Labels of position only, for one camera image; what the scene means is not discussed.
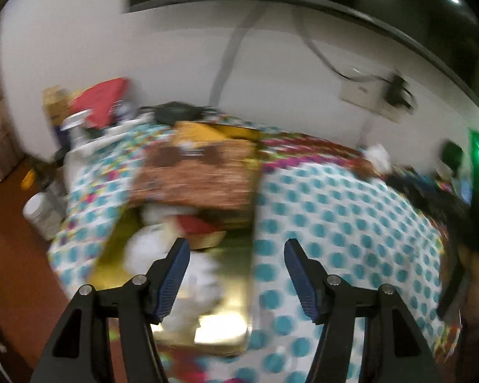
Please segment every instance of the wall socket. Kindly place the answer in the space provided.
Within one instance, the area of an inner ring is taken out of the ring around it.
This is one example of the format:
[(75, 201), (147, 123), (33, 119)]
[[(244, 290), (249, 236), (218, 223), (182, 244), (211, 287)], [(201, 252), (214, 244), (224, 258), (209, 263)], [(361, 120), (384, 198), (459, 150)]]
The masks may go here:
[(388, 83), (382, 80), (353, 82), (344, 79), (339, 98), (358, 107), (368, 109), (393, 122), (399, 122), (404, 108), (395, 108), (383, 100)]

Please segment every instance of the white wall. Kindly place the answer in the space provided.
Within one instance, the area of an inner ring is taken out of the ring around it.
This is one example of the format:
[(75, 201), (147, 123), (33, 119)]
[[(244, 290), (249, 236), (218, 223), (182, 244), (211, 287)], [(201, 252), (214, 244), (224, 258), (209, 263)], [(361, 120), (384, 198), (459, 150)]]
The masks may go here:
[[(141, 104), (206, 105), (231, 31), (253, 2), (213, 1), (125, 13), (126, 0), (10, 0), (1, 18), (0, 62), (14, 125), (28, 152), (56, 145), (41, 91), (74, 90), (128, 76)], [(467, 152), (479, 109), (448, 78), (390, 38), (306, 10), (318, 46), (339, 67), (388, 75), (397, 68), (419, 108), (395, 124), (376, 117), (369, 143), (396, 163), (426, 169), (450, 138)], [(338, 99), (340, 80), (295, 34), (291, 8), (273, 3), (239, 51), (220, 107), (249, 120), (354, 146), (369, 112)]]

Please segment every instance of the white jar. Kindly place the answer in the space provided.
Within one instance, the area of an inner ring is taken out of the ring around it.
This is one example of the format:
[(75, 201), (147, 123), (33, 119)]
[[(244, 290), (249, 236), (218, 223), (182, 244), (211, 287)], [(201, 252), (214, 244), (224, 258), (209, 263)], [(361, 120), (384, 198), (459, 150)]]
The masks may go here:
[(60, 230), (62, 218), (46, 199), (45, 193), (32, 196), (23, 207), (23, 216), (45, 240), (52, 240)]

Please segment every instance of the metal screw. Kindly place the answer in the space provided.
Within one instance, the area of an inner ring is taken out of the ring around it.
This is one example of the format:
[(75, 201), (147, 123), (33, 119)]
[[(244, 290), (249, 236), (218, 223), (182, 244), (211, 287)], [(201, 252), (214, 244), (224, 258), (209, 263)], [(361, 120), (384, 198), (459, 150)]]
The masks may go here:
[(80, 295), (89, 295), (92, 292), (92, 286), (90, 285), (80, 286), (78, 292), (80, 293)]
[(391, 284), (384, 283), (382, 285), (382, 291), (387, 295), (392, 295), (395, 292), (395, 289)]
[(133, 283), (135, 285), (142, 285), (146, 281), (147, 281), (146, 275), (137, 275), (133, 277)]
[(339, 285), (342, 282), (342, 280), (337, 275), (328, 275), (326, 282), (328, 282), (330, 285), (336, 286), (336, 285)]

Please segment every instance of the charger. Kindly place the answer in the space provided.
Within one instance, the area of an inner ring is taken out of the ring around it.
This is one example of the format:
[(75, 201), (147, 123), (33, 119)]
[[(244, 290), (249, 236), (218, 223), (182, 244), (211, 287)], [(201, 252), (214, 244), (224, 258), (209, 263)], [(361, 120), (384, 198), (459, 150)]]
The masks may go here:
[(413, 113), (415, 107), (411, 105), (405, 98), (404, 92), (413, 95), (405, 88), (406, 80), (404, 80), (398, 73), (394, 73), (389, 80), (389, 87), (385, 93), (384, 100), (389, 105), (395, 108), (406, 108), (408, 112)]

